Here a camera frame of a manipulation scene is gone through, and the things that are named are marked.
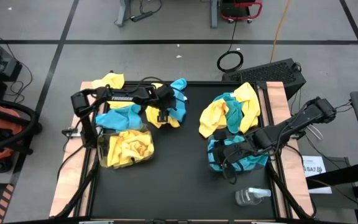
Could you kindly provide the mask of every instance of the white paper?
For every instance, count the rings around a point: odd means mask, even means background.
[[[322,174],[326,172],[323,158],[321,156],[302,156],[303,158],[303,171],[305,177],[312,175]],[[333,191],[330,187],[321,187],[319,189],[309,190],[309,194],[332,194]]]

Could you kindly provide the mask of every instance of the black hose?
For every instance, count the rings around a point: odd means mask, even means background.
[[[22,130],[21,132],[17,133],[16,135],[14,135],[13,137],[11,137],[9,139],[0,141],[0,148],[9,147],[10,144],[20,141],[21,139],[24,139],[29,134],[31,134],[31,132],[34,130],[35,126],[38,125],[38,115],[35,113],[34,110],[32,110],[30,108],[20,105],[18,103],[13,103],[13,102],[3,101],[3,100],[0,101],[0,106],[19,110],[19,111],[30,116],[30,122],[24,128],[24,130]]]

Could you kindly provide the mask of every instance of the red object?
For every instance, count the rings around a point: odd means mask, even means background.
[[[234,7],[238,7],[238,8],[242,8],[242,7],[251,7],[254,5],[259,5],[259,9],[258,9],[258,13],[254,16],[243,16],[243,17],[236,17],[236,16],[225,16],[223,14],[222,18],[223,19],[232,19],[232,20],[246,20],[246,19],[255,19],[256,17],[258,17],[260,15],[260,12],[262,11],[262,3],[261,2],[242,2],[242,3],[237,3],[236,0],[234,1]]]
[[[20,115],[16,111],[4,108],[2,106],[0,106],[0,111],[10,114],[10,115],[13,115],[13,116],[20,117]],[[21,126],[19,124],[8,122],[8,121],[2,120],[2,119],[0,119],[0,128],[11,129],[13,135],[18,134],[19,132],[21,132],[23,130],[23,126]],[[13,150],[5,147],[4,150],[2,152],[0,152],[0,159],[9,157],[12,154],[13,154]]]

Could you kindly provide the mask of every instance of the yellow cloth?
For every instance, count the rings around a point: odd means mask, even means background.
[[[107,84],[110,85],[111,88],[121,89],[124,86],[124,74],[115,74],[109,73],[105,77],[100,80],[95,80],[92,82],[93,88],[103,87]],[[108,101],[111,109],[123,108],[125,106],[133,105],[134,102],[130,101]]]
[[[212,102],[201,114],[200,128],[198,131],[208,138],[214,133],[216,129],[226,127],[226,117],[224,116],[229,111],[224,99]]]
[[[150,131],[128,130],[120,132],[118,136],[111,136],[107,166],[120,168],[135,162],[150,159],[154,153],[152,135]]]
[[[156,88],[160,88],[162,86],[161,83],[152,83],[152,85],[154,85]],[[174,128],[180,127],[179,121],[177,119],[171,118],[171,116],[168,116],[168,122],[158,122],[157,116],[158,113],[160,112],[160,109],[148,106],[145,112],[146,112],[147,121],[154,124],[156,128],[160,128],[163,124],[167,124],[167,123],[171,124],[171,126]]]
[[[241,120],[240,131],[245,133],[250,127],[258,125],[258,116],[260,115],[259,100],[255,90],[249,83],[242,84],[234,90],[236,100],[244,102],[241,111],[244,117]]]

